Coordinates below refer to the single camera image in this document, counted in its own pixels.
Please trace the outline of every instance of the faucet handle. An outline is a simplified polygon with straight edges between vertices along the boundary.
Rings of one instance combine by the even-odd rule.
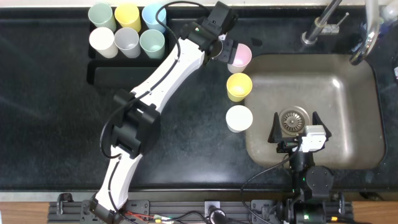
[[[337,24],[327,24],[321,31],[320,35],[336,35],[340,31],[340,24],[349,16],[346,12],[345,16]]]

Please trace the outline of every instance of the faucet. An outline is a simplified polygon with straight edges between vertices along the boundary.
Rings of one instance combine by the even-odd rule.
[[[315,19],[313,25],[311,26],[311,29],[308,32],[304,32],[302,34],[302,40],[304,44],[314,44],[318,40],[318,36],[321,33],[325,33],[325,28],[328,26],[327,21],[336,10],[336,8],[340,5],[341,1],[342,0],[332,0],[332,2],[323,11],[322,15]],[[363,59],[368,56],[379,35],[380,17],[378,0],[365,0],[365,8],[367,24],[366,40],[362,42],[361,46],[354,52],[354,54],[349,59],[349,62],[352,65],[357,65],[361,63]],[[337,25],[331,25],[332,32],[330,32],[330,34],[338,33],[339,25],[346,18],[346,16],[341,21],[339,21]]]

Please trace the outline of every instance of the white cup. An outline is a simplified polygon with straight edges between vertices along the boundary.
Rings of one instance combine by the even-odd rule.
[[[147,30],[141,34],[139,44],[149,58],[162,58],[164,55],[165,39],[158,30]]]
[[[138,33],[133,28],[122,28],[114,34],[114,43],[128,58],[136,58],[141,53],[138,42]]]
[[[142,10],[142,18],[147,24],[148,29],[159,30],[162,33],[166,31],[162,25],[156,21],[156,12],[162,7],[161,4],[150,4]],[[166,9],[162,9],[157,16],[160,22],[166,25]]]
[[[251,57],[252,55],[250,48],[244,44],[238,44],[238,47],[236,48],[234,62],[227,65],[228,70],[232,74],[243,72],[243,70],[251,61]]]
[[[90,34],[90,45],[106,58],[113,58],[118,54],[118,48],[114,44],[113,32],[106,27],[99,27]]]
[[[88,18],[96,27],[107,27],[112,32],[116,30],[111,6],[105,3],[97,3],[88,10]]]
[[[225,120],[230,131],[240,133],[251,126],[253,123],[253,114],[249,108],[236,105],[228,110]]]

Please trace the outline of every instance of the wooden surface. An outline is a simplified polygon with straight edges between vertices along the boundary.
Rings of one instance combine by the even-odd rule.
[[[355,220],[373,224],[398,223],[398,202],[354,202]],[[47,223],[46,202],[0,202],[2,224]]]

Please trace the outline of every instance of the white wall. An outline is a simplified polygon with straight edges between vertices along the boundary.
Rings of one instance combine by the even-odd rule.
[[[86,7],[96,2],[106,2],[118,5],[121,2],[134,2],[145,6],[153,2],[170,2],[172,0],[0,0],[0,7]],[[217,0],[191,0],[212,6]],[[331,0],[221,0],[230,6],[318,6],[327,5]],[[392,0],[379,0],[380,5],[386,5]],[[341,5],[363,5],[364,0],[343,0]]]

